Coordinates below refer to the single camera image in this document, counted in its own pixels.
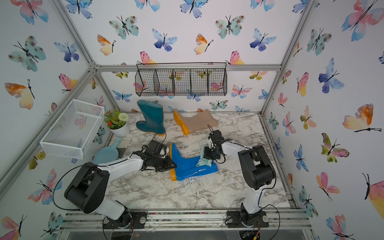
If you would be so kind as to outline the blue rubber boot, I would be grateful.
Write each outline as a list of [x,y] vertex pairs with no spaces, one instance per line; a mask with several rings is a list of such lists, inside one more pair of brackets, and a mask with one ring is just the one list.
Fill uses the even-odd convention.
[[219,171],[218,166],[215,163],[212,163],[210,167],[206,165],[197,167],[200,156],[183,158],[174,143],[170,145],[170,157],[177,166],[175,169],[170,170],[172,181],[182,181],[192,177],[217,173]]

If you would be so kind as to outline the mint green fluffy cloth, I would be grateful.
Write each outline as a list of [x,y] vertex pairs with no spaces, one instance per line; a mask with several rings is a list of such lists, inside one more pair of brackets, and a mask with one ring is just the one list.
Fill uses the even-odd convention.
[[205,147],[207,145],[202,146],[201,152],[200,152],[200,159],[198,160],[198,163],[196,164],[196,167],[202,167],[202,166],[212,166],[212,160],[209,160],[205,157]]

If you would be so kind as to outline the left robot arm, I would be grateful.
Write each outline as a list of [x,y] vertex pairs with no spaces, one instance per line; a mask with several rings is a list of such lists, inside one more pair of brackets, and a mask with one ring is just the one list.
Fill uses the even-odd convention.
[[166,172],[175,168],[177,165],[167,154],[167,147],[152,140],[129,157],[102,165],[89,162],[80,166],[64,197],[83,213],[96,213],[127,225],[132,218],[130,210],[106,197],[108,185],[128,173],[147,170]]

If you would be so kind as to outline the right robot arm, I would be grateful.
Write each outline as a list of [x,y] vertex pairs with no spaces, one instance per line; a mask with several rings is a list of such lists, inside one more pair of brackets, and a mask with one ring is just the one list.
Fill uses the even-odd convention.
[[212,131],[208,140],[204,157],[216,161],[229,156],[238,160],[243,178],[249,186],[242,203],[243,209],[249,215],[260,212],[264,190],[272,189],[272,181],[276,179],[276,171],[264,147],[261,145],[248,147],[232,139],[225,139],[219,130]]

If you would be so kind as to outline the teal green rubber boot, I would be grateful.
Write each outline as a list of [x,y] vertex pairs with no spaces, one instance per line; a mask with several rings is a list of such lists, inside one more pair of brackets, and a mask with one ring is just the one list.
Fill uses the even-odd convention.
[[163,106],[146,100],[138,100],[137,104],[145,120],[136,122],[136,127],[143,132],[164,136],[166,130],[164,127]]

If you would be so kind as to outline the potted plant white pot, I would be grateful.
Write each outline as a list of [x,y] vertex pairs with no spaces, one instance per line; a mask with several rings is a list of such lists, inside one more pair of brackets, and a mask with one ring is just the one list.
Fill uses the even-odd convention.
[[127,124],[129,115],[118,109],[110,110],[105,113],[104,122],[110,131],[118,137],[126,137],[129,134],[129,126]]

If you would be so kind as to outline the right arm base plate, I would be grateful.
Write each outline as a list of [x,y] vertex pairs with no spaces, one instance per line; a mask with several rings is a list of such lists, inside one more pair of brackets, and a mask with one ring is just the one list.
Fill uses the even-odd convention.
[[245,210],[227,211],[225,225],[229,228],[268,228],[269,219],[266,212],[249,214]]

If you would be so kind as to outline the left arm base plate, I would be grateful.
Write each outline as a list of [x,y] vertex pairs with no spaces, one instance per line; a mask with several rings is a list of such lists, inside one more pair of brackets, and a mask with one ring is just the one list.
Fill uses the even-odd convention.
[[147,212],[124,212],[118,220],[106,218],[103,220],[104,230],[136,230],[144,229],[147,222]]

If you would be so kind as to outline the white mesh wall basket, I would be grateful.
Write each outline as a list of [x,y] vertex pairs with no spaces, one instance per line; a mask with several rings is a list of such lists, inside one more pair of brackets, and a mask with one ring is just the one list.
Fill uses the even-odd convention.
[[83,159],[101,126],[105,108],[73,99],[40,140],[48,155]]

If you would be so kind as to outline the beige rubber boot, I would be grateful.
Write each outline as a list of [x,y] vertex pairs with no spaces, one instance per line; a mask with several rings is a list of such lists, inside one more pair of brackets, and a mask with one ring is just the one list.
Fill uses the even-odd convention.
[[209,110],[203,110],[198,112],[192,117],[184,117],[181,113],[173,112],[175,122],[182,128],[182,132],[185,136],[192,134],[196,131],[208,129],[210,127],[216,127],[219,125],[210,113]]

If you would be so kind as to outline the aluminium front rail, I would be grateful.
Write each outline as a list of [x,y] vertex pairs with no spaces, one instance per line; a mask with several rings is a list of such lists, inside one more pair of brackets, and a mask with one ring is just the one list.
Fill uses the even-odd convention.
[[239,210],[131,210],[134,230],[311,230],[304,210],[265,209],[254,224],[244,224]]

